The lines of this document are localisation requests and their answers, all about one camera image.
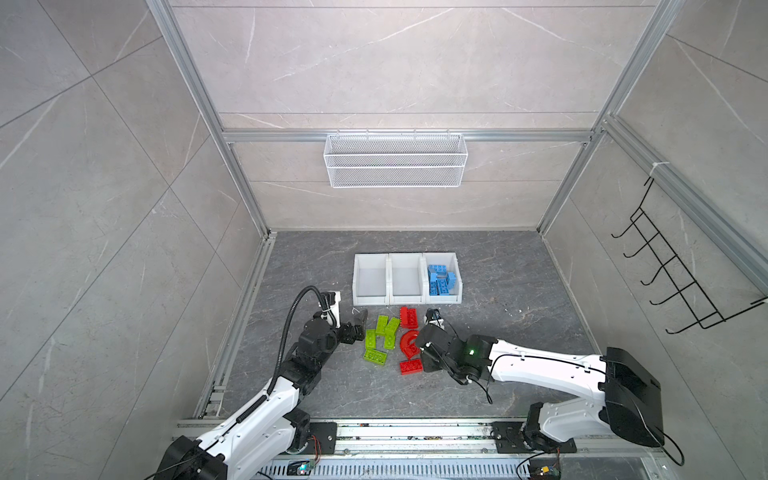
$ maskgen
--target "gray marble floor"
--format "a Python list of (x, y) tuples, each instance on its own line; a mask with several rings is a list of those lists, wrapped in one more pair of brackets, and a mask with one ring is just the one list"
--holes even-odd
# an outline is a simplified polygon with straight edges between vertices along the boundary
[[(305, 285), (340, 290), (341, 320), (347, 321), (353, 308), (355, 253), (424, 251), (458, 256), (463, 303), (439, 308), (460, 335), (483, 333), (531, 348), (592, 353), (536, 232), (282, 232), (235, 359), (223, 414), (237, 410), (271, 376), (287, 310)], [(316, 305), (314, 296), (305, 296), (293, 317), (288, 345)], [(399, 316), (399, 307), (370, 307), (369, 318)], [(418, 306), (419, 318), (425, 308)], [(400, 376), (398, 364), (405, 356), (399, 349), (389, 351), (387, 363), (377, 366), (362, 358), (363, 348), (362, 343), (341, 345), (301, 408), (315, 418), (504, 417), (526, 415), (533, 402), (569, 398), (524, 383), (492, 383), (494, 403), (489, 405), (479, 387), (460, 386), (443, 372)]]

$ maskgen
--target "black metal hook rack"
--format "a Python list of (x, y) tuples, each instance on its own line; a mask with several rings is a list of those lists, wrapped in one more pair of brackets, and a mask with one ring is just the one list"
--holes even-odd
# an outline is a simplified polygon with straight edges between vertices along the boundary
[[(670, 331), (669, 329), (665, 329), (665, 330), (667, 331), (667, 333), (669, 333), (669, 334), (671, 334), (671, 335), (674, 335), (675, 333), (684, 332), (685, 330), (688, 330), (690, 327), (692, 327), (692, 326), (694, 326), (694, 325), (698, 325), (698, 326), (700, 326), (702, 329), (709, 329), (709, 328), (712, 328), (712, 327), (713, 327), (713, 326), (715, 326), (715, 325), (718, 325), (718, 324), (720, 324), (720, 323), (726, 322), (727, 320), (730, 320), (730, 319), (734, 318), (735, 316), (739, 316), (739, 315), (741, 315), (742, 313), (745, 313), (745, 312), (749, 312), (751, 309), (755, 309), (755, 308), (757, 308), (758, 306), (760, 306), (760, 305), (763, 305), (763, 304), (764, 304), (764, 301), (765, 301), (765, 300), (768, 300), (768, 296), (765, 296), (765, 297), (763, 297), (763, 298), (761, 298), (761, 299), (759, 299), (759, 300), (755, 300), (754, 302), (750, 303), (750, 306), (748, 306), (748, 307), (747, 307), (746, 309), (744, 309), (744, 310), (741, 310), (740, 312), (734, 313), (734, 314), (733, 314), (733, 315), (731, 315), (731, 316), (723, 316), (723, 314), (720, 312), (720, 310), (717, 308), (717, 306), (715, 306), (715, 304), (714, 304), (714, 302), (712, 301), (712, 299), (710, 298), (710, 296), (709, 296), (709, 295), (707, 295), (707, 292), (706, 292), (706, 291), (704, 290), (704, 288), (703, 288), (703, 287), (702, 287), (702, 286), (699, 284), (698, 280), (696, 280), (696, 277), (694, 277), (694, 275), (693, 275), (693, 274), (690, 272), (690, 270), (688, 270), (688, 267), (686, 266), (685, 262), (683, 262), (683, 261), (682, 261), (682, 259), (680, 258), (680, 256), (678, 256), (678, 255), (677, 255), (677, 252), (675, 251), (675, 249), (674, 249), (674, 248), (672, 248), (672, 246), (671, 246), (671, 245), (670, 245), (670, 243), (667, 241), (667, 239), (664, 237), (664, 235), (663, 235), (663, 234), (662, 234), (662, 233), (659, 231), (659, 229), (656, 227), (656, 224), (655, 224), (655, 223), (654, 223), (654, 222), (653, 222), (653, 221), (650, 219), (650, 217), (648, 216), (648, 214), (646, 214), (645, 210), (643, 210), (643, 202), (645, 202), (645, 198), (648, 196), (648, 192), (650, 191), (650, 188), (651, 188), (651, 186), (653, 186), (653, 184), (654, 184), (654, 179), (653, 179), (652, 177), (649, 177), (649, 178), (648, 178), (648, 180), (646, 180), (646, 181), (645, 181), (645, 183), (643, 184), (644, 186), (645, 186), (645, 185), (647, 185), (647, 186), (648, 186), (648, 188), (645, 190), (645, 195), (643, 195), (643, 200), (640, 200), (640, 206), (638, 206), (638, 207), (637, 207), (637, 209), (634, 211), (634, 213), (632, 213), (632, 214), (630, 215), (630, 220), (631, 220), (631, 223), (629, 224), (629, 227), (627, 227), (627, 229), (626, 229), (626, 230), (624, 230), (623, 232), (621, 232), (621, 234), (620, 234), (620, 235), (613, 235), (613, 234), (611, 234), (611, 236), (612, 236), (613, 238), (621, 238), (621, 237), (623, 237), (623, 236), (624, 236), (624, 234), (625, 234), (626, 232), (628, 232), (628, 231), (629, 231), (629, 230), (630, 230), (632, 227), (634, 227), (634, 228), (635, 228), (635, 230), (637, 230), (637, 232), (638, 232), (638, 233), (640, 234), (640, 236), (643, 238), (643, 241), (644, 241), (645, 243), (643, 243), (643, 246), (642, 246), (642, 247), (640, 247), (640, 248), (639, 248), (639, 249), (638, 249), (638, 250), (637, 250), (635, 253), (632, 253), (631, 255), (627, 255), (627, 254), (625, 253), (625, 254), (624, 254), (624, 256), (625, 256), (626, 258), (632, 258), (632, 257), (634, 257), (635, 255), (637, 255), (639, 252), (641, 252), (641, 251), (642, 251), (642, 250), (643, 250), (645, 247), (648, 247), (648, 249), (649, 249), (649, 250), (650, 250), (650, 251), (653, 253), (654, 257), (656, 257), (656, 260), (658, 260), (658, 262), (659, 262), (659, 265), (660, 265), (660, 266), (659, 266), (659, 269), (658, 269), (658, 270), (656, 270), (656, 273), (654, 274), (654, 277), (653, 277), (652, 279), (650, 279), (650, 282), (648, 282), (648, 283), (645, 283), (644, 281), (642, 281), (642, 280), (641, 280), (641, 283), (642, 283), (643, 285), (645, 285), (645, 286), (651, 285), (651, 284), (652, 284), (652, 283), (653, 283), (653, 282), (656, 280), (656, 278), (659, 276), (659, 273), (661, 273), (662, 271), (664, 271), (664, 272), (667, 274), (667, 277), (668, 277), (668, 278), (670, 279), (670, 281), (672, 282), (672, 285), (674, 285), (675, 289), (677, 290), (675, 293), (673, 293), (672, 295), (668, 296), (668, 297), (667, 297), (667, 298), (665, 298), (664, 300), (661, 300), (661, 301), (660, 301), (660, 302), (658, 302), (658, 303), (651, 301), (651, 302), (650, 302), (650, 304), (651, 304), (651, 305), (661, 305), (662, 303), (666, 303), (666, 302), (668, 302), (669, 300), (672, 300), (672, 299), (673, 299), (675, 296), (678, 296), (678, 295), (680, 295), (680, 298), (682, 298), (682, 299), (683, 299), (683, 301), (685, 302), (685, 306), (686, 306), (686, 307), (688, 307), (688, 310), (690, 311), (691, 315), (693, 315), (693, 316), (694, 316), (694, 319), (696, 319), (696, 321), (695, 321), (695, 322), (693, 322), (693, 323), (691, 323), (690, 325), (688, 325), (688, 326), (685, 326), (685, 327), (683, 327), (683, 328), (681, 328), (681, 329), (679, 329), (679, 330)], [(645, 217), (645, 219), (646, 219), (646, 220), (647, 220), (647, 221), (650, 223), (650, 225), (651, 225), (651, 226), (654, 228), (654, 230), (656, 231), (656, 233), (654, 233), (654, 234), (653, 234), (653, 235), (652, 235), (650, 238), (646, 238), (646, 236), (643, 234), (643, 232), (642, 232), (642, 231), (640, 230), (640, 228), (637, 226), (637, 221), (638, 221), (639, 219), (643, 218), (643, 217)], [(671, 258), (669, 258), (669, 259), (668, 259), (668, 260), (666, 260), (666, 261), (663, 261), (663, 260), (662, 260), (662, 259), (659, 257), (659, 254), (658, 254), (658, 252), (657, 252), (656, 250), (654, 250), (654, 247), (653, 247), (653, 245), (651, 245), (651, 244), (650, 244), (650, 242), (651, 242), (651, 241), (652, 241), (654, 238), (656, 238), (656, 237), (659, 237), (659, 238), (661, 238), (661, 239), (662, 239), (662, 240), (663, 240), (663, 241), (664, 241), (664, 242), (667, 244), (667, 247), (668, 247), (668, 248), (670, 249), (670, 251), (672, 252), (672, 257), (671, 257)], [(674, 278), (672, 278), (672, 275), (670, 274), (669, 270), (667, 270), (667, 266), (668, 266), (668, 265), (669, 265), (669, 264), (670, 264), (670, 263), (671, 263), (673, 260), (675, 260), (675, 259), (677, 259), (678, 263), (679, 263), (680, 265), (682, 265), (682, 266), (683, 266), (683, 268), (685, 269), (686, 273), (688, 274), (688, 276), (690, 276), (690, 279), (691, 279), (691, 281), (690, 281), (689, 283), (687, 283), (685, 286), (682, 286), (682, 287), (681, 287), (681, 286), (679, 286), (679, 285), (677, 285), (677, 282), (675, 282), (675, 281), (674, 281)], [(710, 313), (709, 315), (707, 315), (707, 316), (704, 316), (704, 317), (702, 317), (702, 318), (699, 318), (699, 316), (698, 316), (698, 315), (696, 314), (696, 312), (694, 311), (694, 308), (693, 308), (693, 307), (692, 307), (692, 306), (691, 306), (691, 305), (688, 303), (688, 299), (687, 299), (687, 298), (685, 298), (685, 295), (683, 295), (683, 291), (687, 290), (688, 288), (690, 288), (690, 287), (692, 287), (692, 286), (696, 286), (696, 287), (698, 287), (698, 289), (701, 291), (701, 293), (702, 293), (702, 294), (704, 295), (704, 297), (707, 299), (707, 302), (709, 302), (709, 304), (710, 304), (710, 305), (712, 306), (712, 308), (714, 309), (714, 311), (713, 311), (712, 313)], [(706, 320), (706, 319), (708, 319), (708, 318), (710, 318), (710, 317), (712, 317), (712, 316), (715, 316), (715, 315), (717, 315), (717, 316), (719, 316), (719, 317), (720, 317), (720, 319), (719, 319), (719, 320), (717, 320), (716, 322), (714, 322), (714, 323), (711, 323), (710, 325), (704, 325), (704, 324), (702, 323), (704, 320)]]

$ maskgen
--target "wire basket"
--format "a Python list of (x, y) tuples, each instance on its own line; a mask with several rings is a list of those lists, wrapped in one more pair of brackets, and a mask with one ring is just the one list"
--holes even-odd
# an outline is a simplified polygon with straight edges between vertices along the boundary
[(461, 134), (331, 134), (323, 158), (333, 188), (458, 187), (467, 162)]

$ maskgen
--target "white zip tie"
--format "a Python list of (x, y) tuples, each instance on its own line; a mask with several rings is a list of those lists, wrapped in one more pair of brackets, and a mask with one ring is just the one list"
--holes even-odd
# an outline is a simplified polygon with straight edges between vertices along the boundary
[(654, 162), (653, 167), (650, 169), (650, 173), (648, 173), (648, 177), (650, 177), (651, 175), (654, 174), (654, 170), (656, 170), (656, 167), (658, 167), (659, 165), (665, 165), (665, 164), (668, 164), (668, 163), (669, 162)]

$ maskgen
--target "lime green brick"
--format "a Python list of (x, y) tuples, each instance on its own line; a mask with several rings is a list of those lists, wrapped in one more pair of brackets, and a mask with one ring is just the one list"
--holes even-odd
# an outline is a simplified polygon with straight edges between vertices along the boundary
[(384, 329), (384, 336), (387, 335), (395, 335), (397, 333), (397, 327), (400, 326), (400, 319), (396, 319), (395, 317), (392, 317), (392, 319), (387, 323), (386, 328)]
[(388, 333), (384, 337), (384, 348), (387, 350), (395, 349), (395, 334), (389, 335)]
[(374, 329), (366, 330), (366, 348), (376, 348), (376, 331)]
[(379, 315), (379, 321), (376, 323), (376, 335), (386, 335), (387, 321), (389, 321), (389, 317), (387, 315)]
[(386, 362), (386, 353), (380, 352), (379, 350), (366, 349), (366, 352), (362, 357), (369, 362), (373, 362), (378, 365), (384, 365), (384, 362)]

